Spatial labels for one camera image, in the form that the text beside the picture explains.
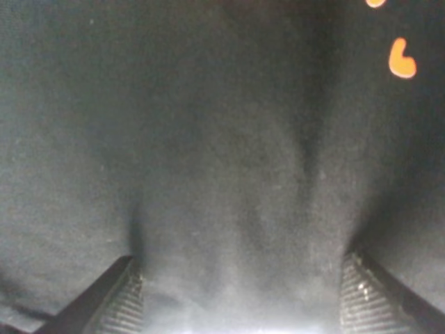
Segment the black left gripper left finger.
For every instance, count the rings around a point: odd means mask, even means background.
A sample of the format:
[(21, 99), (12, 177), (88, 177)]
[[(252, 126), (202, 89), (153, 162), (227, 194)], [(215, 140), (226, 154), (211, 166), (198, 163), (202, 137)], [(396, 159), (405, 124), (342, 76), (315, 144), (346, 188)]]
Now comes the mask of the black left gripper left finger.
[(36, 333), (141, 333), (142, 285), (138, 261), (122, 256)]

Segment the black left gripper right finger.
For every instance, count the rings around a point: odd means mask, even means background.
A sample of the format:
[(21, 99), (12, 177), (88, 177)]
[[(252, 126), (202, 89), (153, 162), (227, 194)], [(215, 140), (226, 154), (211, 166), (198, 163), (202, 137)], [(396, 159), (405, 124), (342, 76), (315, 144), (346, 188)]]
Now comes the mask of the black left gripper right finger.
[(345, 256), (339, 303), (342, 333), (444, 332), (444, 313), (367, 254)]

